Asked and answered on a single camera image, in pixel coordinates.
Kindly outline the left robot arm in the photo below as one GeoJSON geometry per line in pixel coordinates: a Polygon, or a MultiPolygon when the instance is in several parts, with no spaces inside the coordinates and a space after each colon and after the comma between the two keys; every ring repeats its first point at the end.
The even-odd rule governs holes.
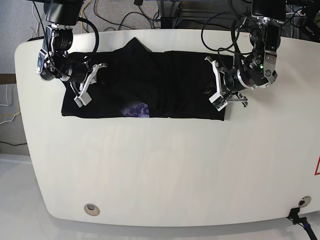
{"type": "Polygon", "coordinates": [[[213,52],[229,52],[234,55],[234,67],[228,69],[221,59],[205,58],[211,66],[215,77],[215,92],[209,97],[210,103],[220,112],[229,103],[240,102],[244,107],[248,99],[241,94],[246,89],[262,89],[272,85],[277,79],[277,49],[281,43],[282,24],[286,19],[286,2],[284,0],[254,0],[251,15],[236,11],[233,2],[228,6],[234,16],[230,35],[232,43],[228,47],[214,49],[213,52]],[[254,26],[249,40],[250,52],[241,52],[238,45],[240,30],[245,20],[254,26]]]}

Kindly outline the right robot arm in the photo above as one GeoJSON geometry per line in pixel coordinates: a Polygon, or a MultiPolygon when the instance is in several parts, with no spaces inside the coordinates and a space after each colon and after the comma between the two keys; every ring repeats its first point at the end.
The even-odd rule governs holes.
{"type": "Polygon", "coordinates": [[[43,44],[37,59],[36,73],[44,81],[59,79],[68,83],[75,94],[74,101],[86,106],[92,100],[88,88],[97,82],[98,70],[107,66],[105,63],[93,64],[92,58],[97,54],[100,35],[96,26],[80,16],[82,0],[45,0],[47,5],[43,44]],[[95,44],[93,50],[86,53],[81,60],[69,58],[68,50],[73,44],[73,26],[77,22],[86,23],[93,29],[95,44]]]}

